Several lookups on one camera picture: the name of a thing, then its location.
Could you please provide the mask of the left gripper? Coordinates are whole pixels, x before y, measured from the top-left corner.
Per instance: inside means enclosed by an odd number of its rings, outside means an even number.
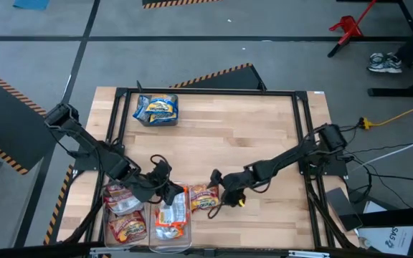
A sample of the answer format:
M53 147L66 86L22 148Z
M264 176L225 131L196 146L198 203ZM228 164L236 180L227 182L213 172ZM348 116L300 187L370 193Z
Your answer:
M167 176L157 176L156 174L139 175L134 178L134 196L141 202L146 202L168 182ZM179 192L183 192L184 187L172 181L168 182L167 190L163 194L165 204L171 206L174 198Z

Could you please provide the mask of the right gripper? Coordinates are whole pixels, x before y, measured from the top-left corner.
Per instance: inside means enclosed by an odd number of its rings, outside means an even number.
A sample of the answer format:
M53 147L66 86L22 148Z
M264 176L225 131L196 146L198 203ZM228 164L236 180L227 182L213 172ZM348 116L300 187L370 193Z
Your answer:
M223 204L225 206L244 207L246 196L244 189L248 187L248 172L229 173L223 178Z

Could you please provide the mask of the orange Maruchan ramen packet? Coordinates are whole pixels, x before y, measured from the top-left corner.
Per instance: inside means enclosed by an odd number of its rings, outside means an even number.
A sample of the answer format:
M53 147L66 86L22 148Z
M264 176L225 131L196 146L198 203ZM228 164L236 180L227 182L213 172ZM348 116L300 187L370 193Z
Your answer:
M184 236L186 225L156 226L155 233L158 240L173 240Z
M162 201L155 208L155 225L162 227L184 226L188 221L187 187L174 196L172 205Z

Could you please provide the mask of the red Maruchan ramen packet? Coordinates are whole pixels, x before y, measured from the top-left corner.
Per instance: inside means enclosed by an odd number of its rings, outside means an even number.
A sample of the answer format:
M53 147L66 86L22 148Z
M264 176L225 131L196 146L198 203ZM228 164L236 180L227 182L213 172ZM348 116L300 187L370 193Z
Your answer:
M118 216L131 214L134 211L140 211L143 203L133 195L122 195L117 197L105 197L106 206Z
M207 184L197 184L189 187L191 212L209 210L219 205L218 186L208 187Z
M141 211L115 216L108 222L113 240L119 244L130 244L147 236L146 220Z
M107 186L105 189L104 200L108 203L117 202L133 197L131 191L120 185Z

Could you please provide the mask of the clear plastic bin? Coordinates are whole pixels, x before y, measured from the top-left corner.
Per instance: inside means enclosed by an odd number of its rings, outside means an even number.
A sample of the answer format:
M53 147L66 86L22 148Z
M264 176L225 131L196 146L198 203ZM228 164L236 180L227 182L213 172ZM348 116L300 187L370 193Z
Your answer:
M103 238L104 238L105 246L108 247L108 248L111 248L111 249L117 249L117 248L125 249L125 248L131 248L131 247L134 247L134 246L138 245L144 239L139 240L139 241L135 241L135 242L130 243L130 244L119 244L119 243L117 243L113 240L113 236L111 235L110 230L108 228L108 222L112 218L114 218L115 216L118 216L118 215L115 215L106 206L106 203L104 201L106 187L103 189ZM143 215L143 218L146 220L145 204L143 204L143 208L140 211ZM146 228L147 228L147 236L148 236L148 224L147 224L147 222L146 222Z
M149 206L148 213L148 244L149 249L159 254L175 254L186 251L192 243L191 240L191 203L189 195L189 187L185 183L177 182L178 185L187 187L187 208L188 208L188 221L184 230L184 236L173 240L158 240L155 233L155 208L158 204L151 204Z

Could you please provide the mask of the blue snack packets in tray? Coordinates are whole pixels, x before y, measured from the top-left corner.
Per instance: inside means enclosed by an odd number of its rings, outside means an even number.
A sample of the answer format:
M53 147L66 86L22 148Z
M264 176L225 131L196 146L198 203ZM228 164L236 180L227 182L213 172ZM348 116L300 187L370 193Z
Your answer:
M177 100L176 100L176 107L175 107L174 113L178 113L178 119L179 119L179 98L178 98L178 96L177 96ZM146 127L158 127L158 126L175 126L175 125L177 125L178 121L176 123L162 123L162 124L155 124L155 125L150 124L149 120L148 120L148 122L140 122L140 123L143 126L146 126Z

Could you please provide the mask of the dark grey flat device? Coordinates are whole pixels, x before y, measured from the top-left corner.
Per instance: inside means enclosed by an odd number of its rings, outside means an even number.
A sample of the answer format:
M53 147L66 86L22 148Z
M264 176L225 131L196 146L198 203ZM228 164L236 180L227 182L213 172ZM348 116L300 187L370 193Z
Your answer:
M362 221L341 188L328 191L326 197L346 231L362 226Z

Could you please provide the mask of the hazard-striped black floor mat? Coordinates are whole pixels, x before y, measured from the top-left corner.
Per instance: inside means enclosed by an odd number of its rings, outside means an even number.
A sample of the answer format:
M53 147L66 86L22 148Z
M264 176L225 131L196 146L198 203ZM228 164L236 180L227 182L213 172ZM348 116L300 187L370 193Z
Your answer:
M62 138L44 124L47 111L0 78L0 158L28 173Z
M220 90L260 90L259 82L263 82L263 80L253 64L245 63L176 83L169 87Z
M190 4L204 4L221 0L142 0L144 9L157 9L167 6L183 6Z
M44 235L43 245L47 246L54 244L56 242L56 233L58 232L62 220L62 211L65 207L67 194L69 191L70 184L73 179L73 165L70 164L67 167L66 174L60 188L60 193L57 197L56 203L53 208L51 219L49 220L49 225L47 231Z

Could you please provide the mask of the white printed box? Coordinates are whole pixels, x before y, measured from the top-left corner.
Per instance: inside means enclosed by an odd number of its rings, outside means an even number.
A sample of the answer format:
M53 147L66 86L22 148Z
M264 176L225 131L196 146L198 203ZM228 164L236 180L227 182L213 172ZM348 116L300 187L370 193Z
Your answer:
M361 227L355 232L363 247L388 254L408 255L413 239L413 226Z

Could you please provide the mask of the person's shoe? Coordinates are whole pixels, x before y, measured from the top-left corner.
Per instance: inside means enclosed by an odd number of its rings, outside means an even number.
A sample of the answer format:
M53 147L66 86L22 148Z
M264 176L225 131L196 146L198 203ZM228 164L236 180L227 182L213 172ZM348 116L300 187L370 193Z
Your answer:
M369 57L367 70L370 72L399 74L402 72L401 65L402 61L395 57L392 52L387 54L373 53Z

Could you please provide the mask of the red metal stand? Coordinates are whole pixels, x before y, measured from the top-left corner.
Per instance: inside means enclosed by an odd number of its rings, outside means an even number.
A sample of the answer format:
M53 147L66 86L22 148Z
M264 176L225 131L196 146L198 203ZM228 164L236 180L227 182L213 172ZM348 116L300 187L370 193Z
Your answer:
M355 19L353 16L342 16L339 23L329 28L331 32L341 28L344 32L344 35L337 41L334 48L327 54L328 58L334 57L343 47L349 44L352 38L364 36L361 29L359 28L359 24L376 2L377 0L370 0L368 6L358 19Z

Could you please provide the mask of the blue floor mat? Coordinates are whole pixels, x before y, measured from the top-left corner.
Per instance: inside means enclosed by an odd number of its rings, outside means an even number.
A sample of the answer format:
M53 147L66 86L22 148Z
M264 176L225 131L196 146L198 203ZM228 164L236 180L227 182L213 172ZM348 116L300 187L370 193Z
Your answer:
M49 0L14 0L13 7L18 9L28 9L42 11L47 8Z

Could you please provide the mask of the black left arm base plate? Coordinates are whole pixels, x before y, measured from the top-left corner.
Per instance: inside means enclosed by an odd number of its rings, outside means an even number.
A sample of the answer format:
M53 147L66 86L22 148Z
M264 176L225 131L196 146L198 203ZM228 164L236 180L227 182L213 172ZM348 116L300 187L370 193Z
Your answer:
M124 147L99 141L98 147L81 145L78 150L70 152L75 159L74 168L76 170L109 172L122 160Z

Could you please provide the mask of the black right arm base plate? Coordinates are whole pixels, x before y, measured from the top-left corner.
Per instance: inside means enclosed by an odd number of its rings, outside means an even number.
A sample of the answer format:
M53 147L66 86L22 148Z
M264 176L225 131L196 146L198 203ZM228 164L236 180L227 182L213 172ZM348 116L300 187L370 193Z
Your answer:
M300 150L298 160L303 162L303 170L310 177L339 176L348 174L346 163L351 159L343 154L343 150Z

